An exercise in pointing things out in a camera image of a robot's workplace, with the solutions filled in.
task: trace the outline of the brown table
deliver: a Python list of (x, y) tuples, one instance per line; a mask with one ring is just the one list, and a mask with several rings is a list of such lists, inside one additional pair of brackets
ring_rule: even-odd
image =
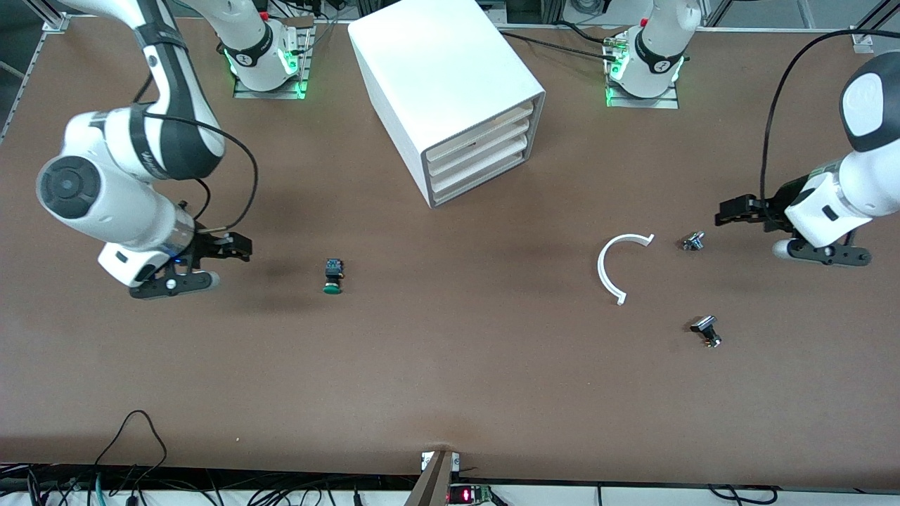
[[(479, 476), (900, 486), (897, 218), (861, 230), (875, 259), (856, 270), (777, 260), (761, 226), (712, 227), (757, 187), (771, 94), (811, 35), (699, 33), (678, 111), (608, 109), (596, 60), (512, 41), (547, 90), (532, 158), (432, 211), (345, 26), (295, 102), (230, 98), (212, 30), (181, 26), (222, 127), (262, 166), (238, 230), (256, 253), (209, 261), (216, 291), (135, 301), (98, 241), (41, 209), (34, 179), (66, 121), (128, 103), (146, 76), (123, 25), (50, 36), (0, 148), (3, 460), (91, 462), (143, 408), (170, 465), (414, 473), (419, 451), (452, 447)], [(837, 101), (862, 61), (829, 41), (796, 68), (772, 191), (849, 150)], [(245, 201), (243, 154), (208, 181), (212, 226)], [(706, 248), (681, 251), (698, 229)], [(656, 239), (610, 253), (619, 307), (595, 264), (628, 232)], [(346, 261), (340, 296), (320, 291), (328, 257)], [(714, 350), (686, 329), (708, 313)], [(127, 432), (109, 463), (158, 457)]]

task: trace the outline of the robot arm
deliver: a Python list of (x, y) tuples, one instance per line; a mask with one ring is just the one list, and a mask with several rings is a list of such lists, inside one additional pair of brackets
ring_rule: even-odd
[(678, 78), (684, 50), (700, 25), (698, 0), (653, 0), (646, 23), (617, 36), (625, 47), (614, 50), (617, 62), (609, 77), (640, 98), (662, 95)]
[(744, 195), (721, 203), (715, 224), (765, 221), (766, 231), (794, 234), (775, 244), (778, 257), (867, 265), (871, 255), (851, 245), (853, 231), (900, 210), (900, 53), (860, 67), (841, 93), (840, 109), (849, 155), (786, 183), (765, 202)]
[[(189, 2), (210, 20), (238, 61), (244, 61), (238, 77), (248, 87), (271, 89), (291, 75), (278, 55), (282, 41), (274, 39), (282, 34), (281, 24), (264, 23), (250, 0)], [(167, 5), (163, 0), (67, 4), (118, 19), (134, 31), (159, 99), (70, 120), (60, 154), (38, 176), (41, 204), (66, 225), (106, 242), (98, 261), (135, 296), (143, 285), (155, 283), (163, 267), (173, 276), (173, 263), (194, 270), (200, 257), (248, 260), (248, 239), (196, 233), (200, 227), (191, 216), (151, 186), (162, 179), (206, 177), (225, 152), (224, 139), (214, 131), (147, 116), (164, 114), (218, 128)], [(180, 258), (185, 256), (189, 261)], [(207, 281), (196, 289), (214, 285), (214, 279)]]

